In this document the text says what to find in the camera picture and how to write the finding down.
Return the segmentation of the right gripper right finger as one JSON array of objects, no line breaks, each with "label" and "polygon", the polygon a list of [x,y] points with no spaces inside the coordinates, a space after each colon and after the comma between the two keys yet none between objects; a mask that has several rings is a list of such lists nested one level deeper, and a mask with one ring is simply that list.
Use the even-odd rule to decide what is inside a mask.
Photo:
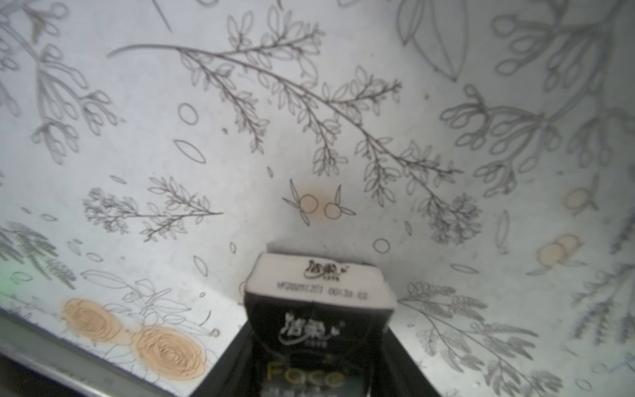
[{"label": "right gripper right finger", "polygon": [[387,330],[380,350],[379,396],[441,396],[391,329]]}]

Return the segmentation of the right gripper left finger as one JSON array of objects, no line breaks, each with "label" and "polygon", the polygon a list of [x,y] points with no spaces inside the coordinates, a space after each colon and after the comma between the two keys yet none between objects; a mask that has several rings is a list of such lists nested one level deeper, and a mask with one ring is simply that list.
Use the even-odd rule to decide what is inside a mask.
[{"label": "right gripper left finger", "polygon": [[255,396],[253,329],[247,321],[191,397]]}]

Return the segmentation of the black pack front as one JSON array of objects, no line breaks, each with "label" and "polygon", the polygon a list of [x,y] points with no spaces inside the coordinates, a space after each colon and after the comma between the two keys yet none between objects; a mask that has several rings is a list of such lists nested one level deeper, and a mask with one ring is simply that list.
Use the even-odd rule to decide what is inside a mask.
[{"label": "black pack front", "polygon": [[397,299],[375,266],[262,253],[244,288],[255,396],[366,396]]}]

